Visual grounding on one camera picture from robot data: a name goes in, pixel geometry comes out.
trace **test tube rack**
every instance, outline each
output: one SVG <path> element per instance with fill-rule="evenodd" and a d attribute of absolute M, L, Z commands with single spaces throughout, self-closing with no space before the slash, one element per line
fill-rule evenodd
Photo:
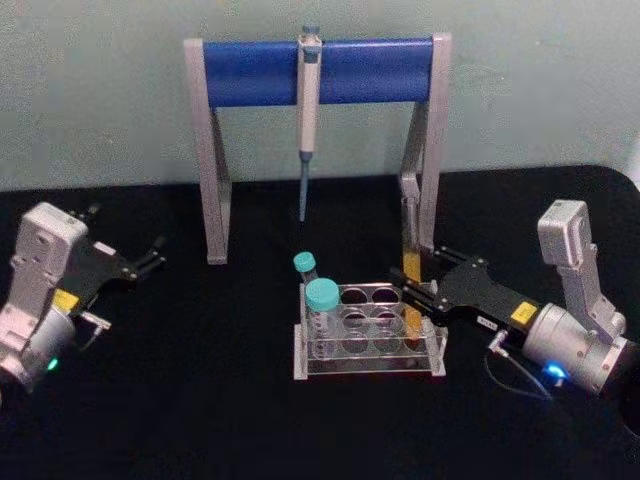
<path fill-rule="evenodd" d="M 389 283 L 339 285 L 337 328 L 316 333 L 310 325 L 300 284 L 300 323 L 294 328 L 295 380 L 309 375 L 422 372 L 444 376 L 446 327 L 422 318 L 409 329 L 400 291 Z"/>

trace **robotic arm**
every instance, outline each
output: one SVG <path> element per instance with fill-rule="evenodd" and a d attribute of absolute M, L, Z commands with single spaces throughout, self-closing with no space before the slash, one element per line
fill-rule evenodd
<path fill-rule="evenodd" d="M 437 293 L 396 269 L 391 282 L 406 303 L 434 323 L 466 317 L 496 333 L 492 351 L 507 356 L 501 345 L 508 343 L 556 377 L 620 399 L 627 426 L 640 435 L 640 345 L 622 337 L 624 317 L 600 292 L 586 204 L 554 202 L 541 217 L 538 233 L 545 262 L 562 275 L 567 309 L 496 283 L 486 260 L 446 247 L 434 252 L 437 263 L 449 268 Z"/>
<path fill-rule="evenodd" d="M 108 282 L 135 284 L 165 262 L 159 239 L 137 262 L 88 237 L 85 224 L 97 212 L 70 215 L 48 203 L 27 212 L 11 259 L 13 281 L 0 310 L 0 382 L 31 392 L 81 323 L 89 342 L 111 324 L 88 310 Z"/>

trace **metal bracket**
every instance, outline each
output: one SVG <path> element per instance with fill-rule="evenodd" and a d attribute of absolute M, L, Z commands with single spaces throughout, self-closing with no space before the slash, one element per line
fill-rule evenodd
<path fill-rule="evenodd" d="M 195 131 L 196 157 L 200 170 L 200 194 L 210 265 L 227 263 L 231 181 L 225 161 L 220 123 L 209 108 L 207 78 L 201 38 L 184 41 L 184 53 Z"/>
<path fill-rule="evenodd" d="M 407 209 L 404 241 L 417 241 L 420 249 L 430 253 L 434 250 L 440 165 L 449 126 L 450 66 L 451 35 L 434 34 L 429 102 L 413 107 L 400 171 L 402 208 Z"/>

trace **light green wall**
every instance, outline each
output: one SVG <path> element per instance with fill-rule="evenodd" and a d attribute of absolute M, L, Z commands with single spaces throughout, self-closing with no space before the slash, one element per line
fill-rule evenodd
<path fill-rule="evenodd" d="M 195 181 L 182 40 L 293 39 L 309 21 L 327 39 L 453 33 L 447 170 L 640 175 L 631 0 L 4 0 L 0 189 Z M 409 115 L 322 107 L 314 175 L 397 171 Z M 221 121 L 234 180 L 298 175 L 293 108 Z"/>

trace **black table surface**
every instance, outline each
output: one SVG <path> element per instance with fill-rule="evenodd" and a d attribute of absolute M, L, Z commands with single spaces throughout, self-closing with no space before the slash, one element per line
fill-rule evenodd
<path fill-rule="evenodd" d="M 159 233 L 169 239 L 163 271 L 99 298 L 94 312 L 112 330 L 63 356 L 0 432 L 0 477 L 639 478 L 640 439 L 614 404 L 571 385 L 551 403 L 498 388 L 482 366 L 490 337 L 471 324 L 450 325 L 444 379 L 294 381 L 294 253 L 314 252 L 338 283 L 386 281 L 401 262 L 395 178 L 313 180 L 304 236 L 297 195 L 295 182 L 234 185 L 229 264 L 208 266 L 197 185 L 0 194 L 2 295 L 20 215 L 38 201 L 102 203 L 92 236 L 130 258 Z M 482 255 L 496 281 L 564 305 L 536 234 L 557 198 L 588 203 L 603 292 L 640 340 L 640 193 L 619 173 L 444 174 L 437 243 Z"/>

